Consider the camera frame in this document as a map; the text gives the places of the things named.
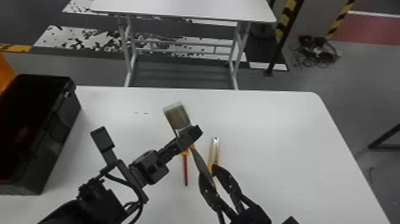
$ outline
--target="table top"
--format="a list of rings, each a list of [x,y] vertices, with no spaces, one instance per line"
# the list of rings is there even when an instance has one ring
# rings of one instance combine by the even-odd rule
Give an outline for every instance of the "table top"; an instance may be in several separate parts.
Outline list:
[[[184,103],[204,131],[196,142],[208,158],[211,138],[221,141],[221,165],[273,223],[294,216],[300,223],[389,223],[320,97],[308,92],[100,88],[78,86],[82,105],[76,123],[40,196],[0,196],[2,223],[34,223],[74,198],[78,187],[105,162],[89,132],[105,126],[118,158],[131,163],[172,139],[163,107]],[[197,186],[189,157],[189,186],[182,159],[144,188],[149,197],[138,223],[218,223]],[[121,202],[132,190],[106,181]],[[222,187],[221,196],[229,201]]]
[[[94,0],[96,13],[276,22],[266,0]]]

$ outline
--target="red floor marking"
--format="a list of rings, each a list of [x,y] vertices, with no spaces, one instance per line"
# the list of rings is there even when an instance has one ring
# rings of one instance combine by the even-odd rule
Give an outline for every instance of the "red floor marking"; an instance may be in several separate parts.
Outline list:
[[[400,19],[349,14],[333,40],[382,45],[400,45]]]

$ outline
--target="cable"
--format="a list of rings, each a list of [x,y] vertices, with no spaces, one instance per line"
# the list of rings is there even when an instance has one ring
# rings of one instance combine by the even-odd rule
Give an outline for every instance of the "cable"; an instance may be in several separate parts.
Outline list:
[[[134,224],[138,221],[138,219],[140,218],[140,216],[142,215],[143,212],[143,204],[141,203],[139,205],[139,211],[137,211],[136,216],[129,222],[129,224]]]
[[[330,52],[327,48],[320,48],[318,50],[322,50],[319,52],[318,55],[314,52],[316,49],[315,47],[306,47],[302,46],[300,43],[295,43],[289,45],[289,49],[293,52],[293,56],[291,59],[291,63],[294,67],[320,67],[326,69],[329,65],[336,62],[339,58],[338,52],[332,46],[332,44],[328,43],[327,41],[324,42],[331,50]]]
[[[111,181],[120,183],[120,184],[122,184],[124,186],[127,186],[129,188],[133,188],[133,186],[128,181],[125,181],[122,178],[118,178],[118,177],[113,176],[113,175],[111,175],[109,173],[107,173],[104,176],[107,179],[111,180]],[[135,206],[135,205],[139,205],[139,209],[138,209],[138,211],[136,213],[136,216],[129,222],[129,224],[134,224],[134,223],[136,223],[138,221],[138,219],[140,218],[140,216],[142,215],[142,212],[143,212],[143,203],[141,203],[140,201],[130,201],[130,202],[128,202],[128,203],[126,203],[124,205],[124,209],[126,209],[126,207],[128,207],[128,206]]]
[[[111,174],[109,174],[109,173],[107,173],[107,174],[104,175],[104,176],[105,176],[107,179],[111,180],[111,181],[120,183],[120,184],[122,184],[122,185],[124,185],[124,186],[127,186],[127,187],[129,187],[129,188],[133,188],[133,186],[132,186],[128,181],[125,181],[125,180],[122,179],[122,178],[118,178],[118,177],[113,176],[113,175],[111,175]]]

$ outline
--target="black box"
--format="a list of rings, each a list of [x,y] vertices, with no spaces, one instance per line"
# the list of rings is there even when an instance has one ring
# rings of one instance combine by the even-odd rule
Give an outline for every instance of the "black box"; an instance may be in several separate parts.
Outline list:
[[[41,194],[80,104],[70,77],[21,74],[0,95],[0,194]]]

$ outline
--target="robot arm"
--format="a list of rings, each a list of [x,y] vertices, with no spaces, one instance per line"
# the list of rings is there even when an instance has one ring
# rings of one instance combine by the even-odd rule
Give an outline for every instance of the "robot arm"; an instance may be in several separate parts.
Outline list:
[[[191,126],[160,150],[145,152],[129,166],[126,166],[114,154],[114,143],[104,127],[100,127],[90,134],[107,166],[100,170],[98,176],[79,187],[76,199],[57,208],[41,220],[39,224],[119,224],[136,213],[129,222],[134,224],[140,218],[144,204],[149,201],[143,191],[143,187],[156,184],[161,180],[169,172],[166,164],[199,139],[202,131],[199,126]],[[115,168],[118,168],[124,179],[110,174],[110,171]],[[242,194],[239,184],[226,169],[213,165],[212,175],[217,177],[223,188],[228,192],[236,209],[236,211],[231,209],[219,197],[215,186],[210,183],[210,180],[200,174],[200,192],[207,204],[217,213],[220,224],[225,224],[223,213],[231,220],[231,224],[271,223],[264,210]],[[122,205],[112,190],[104,187],[105,179],[131,188],[137,195],[137,201]],[[298,223],[290,217],[282,224]]]

